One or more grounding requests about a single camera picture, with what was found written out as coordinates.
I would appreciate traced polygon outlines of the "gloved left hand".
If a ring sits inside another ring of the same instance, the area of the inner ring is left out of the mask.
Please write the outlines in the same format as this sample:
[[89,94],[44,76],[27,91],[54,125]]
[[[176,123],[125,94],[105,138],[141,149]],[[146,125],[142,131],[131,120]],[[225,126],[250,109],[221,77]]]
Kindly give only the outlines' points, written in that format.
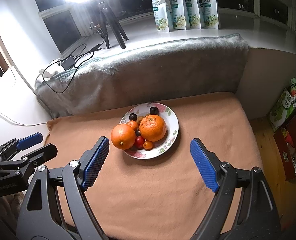
[[16,231],[23,200],[24,194],[22,192],[0,197],[0,221],[13,231]]

